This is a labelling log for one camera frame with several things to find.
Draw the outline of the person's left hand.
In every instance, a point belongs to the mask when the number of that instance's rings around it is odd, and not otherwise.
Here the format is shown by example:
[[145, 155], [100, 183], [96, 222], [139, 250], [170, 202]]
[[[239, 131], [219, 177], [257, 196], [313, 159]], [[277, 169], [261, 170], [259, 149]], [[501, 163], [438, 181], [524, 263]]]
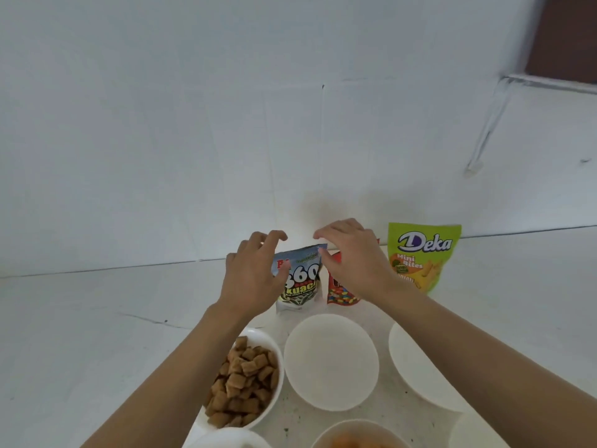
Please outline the person's left hand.
[[230, 312], [234, 320], [247, 325], [253, 318], [274, 305], [284, 288], [273, 286], [273, 256], [279, 241], [286, 241], [284, 231], [273, 230], [254, 255], [247, 254], [247, 240], [238, 246], [238, 274], [223, 279], [217, 306]]

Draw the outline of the person's right hand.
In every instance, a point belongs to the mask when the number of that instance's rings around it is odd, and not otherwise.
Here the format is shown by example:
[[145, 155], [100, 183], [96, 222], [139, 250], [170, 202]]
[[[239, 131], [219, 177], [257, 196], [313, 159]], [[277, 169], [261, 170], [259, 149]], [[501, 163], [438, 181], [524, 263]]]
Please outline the person's right hand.
[[326, 225], [317, 229], [313, 238], [325, 239], [341, 252], [339, 282], [360, 299], [381, 305], [407, 288], [408, 283], [391, 269], [372, 230], [340, 233]]

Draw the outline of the pale blue seed packet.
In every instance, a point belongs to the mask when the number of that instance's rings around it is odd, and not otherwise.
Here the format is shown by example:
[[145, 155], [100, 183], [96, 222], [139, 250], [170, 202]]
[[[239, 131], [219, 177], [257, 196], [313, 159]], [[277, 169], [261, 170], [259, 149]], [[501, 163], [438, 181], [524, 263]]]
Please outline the pale blue seed packet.
[[277, 313], [301, 310], [316, 297], [321, 285], [319, 272], [322, 260], [319, 250], [322, 248], [327, 249], [327, 244], [310, 245], [273, 256], [273, 275], [277, 275], [284, 263], [290, 264], [284, 291], [275, 303]]

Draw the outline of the person's right forearm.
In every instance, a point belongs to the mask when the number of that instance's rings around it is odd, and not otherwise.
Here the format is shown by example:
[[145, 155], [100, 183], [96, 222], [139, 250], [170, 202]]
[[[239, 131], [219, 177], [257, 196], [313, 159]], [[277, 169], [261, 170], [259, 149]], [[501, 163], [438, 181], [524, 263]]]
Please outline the person's right forearm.
[[511, 448], [597, 448], [597, 399], [390, 274], [367, 299]]

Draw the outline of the person's left forearm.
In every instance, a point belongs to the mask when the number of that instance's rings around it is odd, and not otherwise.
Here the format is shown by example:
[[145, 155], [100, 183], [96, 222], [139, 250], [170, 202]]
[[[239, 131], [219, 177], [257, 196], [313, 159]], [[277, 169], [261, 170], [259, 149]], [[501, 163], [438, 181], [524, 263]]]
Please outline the person's left forearm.
[[218, 301], [81, 448], [182, 448], [241, 331], [273, 304]]

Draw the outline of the red candy packet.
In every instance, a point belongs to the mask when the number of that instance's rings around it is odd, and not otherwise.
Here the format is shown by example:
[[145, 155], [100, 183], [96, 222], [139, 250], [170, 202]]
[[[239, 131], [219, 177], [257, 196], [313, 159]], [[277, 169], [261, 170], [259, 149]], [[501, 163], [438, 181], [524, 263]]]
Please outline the red candy packet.
[[359, 304], [362, 299], [348, 291], [334, 276], [332, 272], [326, 268], [328, 272], [327, 291], [325, 294], [325, 301], [327, 305], [337, 305], [343, 307], [350, 307]]

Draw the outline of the green snack packet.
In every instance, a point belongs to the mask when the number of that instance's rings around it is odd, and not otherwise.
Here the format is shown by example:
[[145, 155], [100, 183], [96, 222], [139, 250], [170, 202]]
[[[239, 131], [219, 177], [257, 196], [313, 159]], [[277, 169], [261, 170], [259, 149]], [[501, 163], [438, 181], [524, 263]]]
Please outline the green snack packet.
[[428, 294], [437, 285], [461, 236], [461, 225], [389, 223], [387, 255], [399, 277]]

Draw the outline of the empty white bowl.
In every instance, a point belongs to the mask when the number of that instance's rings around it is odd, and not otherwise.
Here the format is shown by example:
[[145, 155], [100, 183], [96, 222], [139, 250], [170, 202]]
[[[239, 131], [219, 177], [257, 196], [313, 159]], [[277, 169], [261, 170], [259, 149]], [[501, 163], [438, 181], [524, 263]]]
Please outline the empty white bowl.
[[308, 404], [344, 412], [362, 404], [377, 385], [380, 363], [367, 332], [347, 317], [313, 315], [290, 332], [285, 374]]
[[397, 323], [393, 324], [389, 333], [389, 352], [399, 375], [419, 397], [453, 412], [472, 411], [472, 407]]
[[463, 413], [454, 424], [448, 448], [510, 448], [491, 426], [476, 413]]
[[255, 432], [243, 428], [216, 429], [183, 448], [273, 448]]

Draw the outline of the white bowl with orange snacks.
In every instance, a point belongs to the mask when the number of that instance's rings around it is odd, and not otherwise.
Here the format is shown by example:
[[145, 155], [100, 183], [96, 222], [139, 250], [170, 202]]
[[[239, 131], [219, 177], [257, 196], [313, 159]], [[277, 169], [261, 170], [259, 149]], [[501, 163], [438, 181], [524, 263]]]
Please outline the white bowl with orange snacks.
[[316, 439], [311, 448], [330, 448], [332, 439], [345, 433], [366, 434], [380, 440], [391, 448], [411, 448], [394, 432], [376, 422], [364, 419], [352, 419], [334, 424]]

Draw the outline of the pile of orange snacks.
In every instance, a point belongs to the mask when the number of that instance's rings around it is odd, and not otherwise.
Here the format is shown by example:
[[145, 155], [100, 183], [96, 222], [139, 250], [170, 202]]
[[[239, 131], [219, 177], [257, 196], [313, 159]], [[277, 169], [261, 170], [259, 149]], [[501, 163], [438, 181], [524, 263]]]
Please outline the pile of orange snacks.
[[330, 448], [391, 448], [380, 440], [366, 434], [340, 434], [335, 436]]

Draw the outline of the dark brown door panel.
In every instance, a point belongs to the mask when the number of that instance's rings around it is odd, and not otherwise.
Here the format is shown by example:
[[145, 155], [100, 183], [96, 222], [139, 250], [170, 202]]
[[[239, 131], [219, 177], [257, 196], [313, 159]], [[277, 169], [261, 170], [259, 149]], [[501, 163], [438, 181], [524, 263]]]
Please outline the dark brown door panel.
[[597, 85], [597, 0], [546, 0], [525, 72]]

